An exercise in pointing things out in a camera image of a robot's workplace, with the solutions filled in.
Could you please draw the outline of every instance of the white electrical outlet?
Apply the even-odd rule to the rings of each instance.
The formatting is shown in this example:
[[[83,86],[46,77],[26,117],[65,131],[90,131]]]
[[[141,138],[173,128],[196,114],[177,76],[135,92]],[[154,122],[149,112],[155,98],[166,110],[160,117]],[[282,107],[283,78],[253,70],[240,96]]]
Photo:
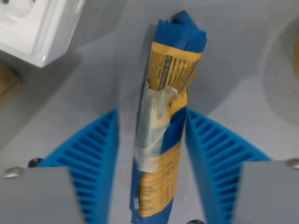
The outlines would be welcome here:
[[[85,0],[0,0],[0,50],[43,67],[64,55]]]

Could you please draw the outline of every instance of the blue plastic wrapper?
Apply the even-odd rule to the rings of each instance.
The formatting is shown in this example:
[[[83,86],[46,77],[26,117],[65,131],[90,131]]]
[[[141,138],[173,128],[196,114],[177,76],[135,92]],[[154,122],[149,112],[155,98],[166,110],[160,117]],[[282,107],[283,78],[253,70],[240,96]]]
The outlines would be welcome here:
[[[169,105],[171,119],[163,136],[160,153],[162,165],[159,164],[157,173],[140,171],[134,158],[130,195],[134,224],[166,224],[169,220],[186,117],[186,88],[195,75],[205,44],[206,33],[197,28],[186,11],[175,15],[171,23],[159,21],[157,25],[149,62],[149,86],[157,91],[171,86],[178,90],[179,95]],[[156,83],[151,81],[155,72],[158,78],[152,79],[158,80]]]

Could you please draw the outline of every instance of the gray countertop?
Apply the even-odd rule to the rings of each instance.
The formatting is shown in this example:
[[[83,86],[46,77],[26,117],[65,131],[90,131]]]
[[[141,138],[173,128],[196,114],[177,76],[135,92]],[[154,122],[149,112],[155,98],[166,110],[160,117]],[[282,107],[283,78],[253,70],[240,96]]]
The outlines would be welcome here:
[[[299,1],[87,0],[69,52],[46,68],[0,54],[23,79],[0,108],[0,168],[45,157],[117,107],[120,147],[109,223],[129,223],[136,114],[150,43],[158,19],[183,9],[208,38],[190,107],[273,159],[299,156],[299,84],[292,70]],[[192,219],[204,217],[183,145],[169,223]]]

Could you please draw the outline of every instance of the yellow label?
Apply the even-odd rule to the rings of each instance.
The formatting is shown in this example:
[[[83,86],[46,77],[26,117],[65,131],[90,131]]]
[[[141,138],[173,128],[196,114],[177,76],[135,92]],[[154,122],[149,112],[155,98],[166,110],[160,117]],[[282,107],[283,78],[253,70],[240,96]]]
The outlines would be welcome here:
[[[139,216],[162,211],[172,200],[178,172],[180,142],[159,156],[155,174],[143,173],[139,185]]]
[[[201,53],[195,53],[153,42],[149,59],[148,82],[153,90],[166,86],[179,93],[192,82]]]

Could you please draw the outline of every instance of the rolled package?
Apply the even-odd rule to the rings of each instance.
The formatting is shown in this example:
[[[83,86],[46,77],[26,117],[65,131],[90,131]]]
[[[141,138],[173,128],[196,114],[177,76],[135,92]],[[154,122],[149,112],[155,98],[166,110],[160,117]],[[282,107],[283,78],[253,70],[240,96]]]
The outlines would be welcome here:
[[[134,224],[166,224],[172,209],[180,143],[206,33],[186,11],[159,21],[137,122],[130,209]]]

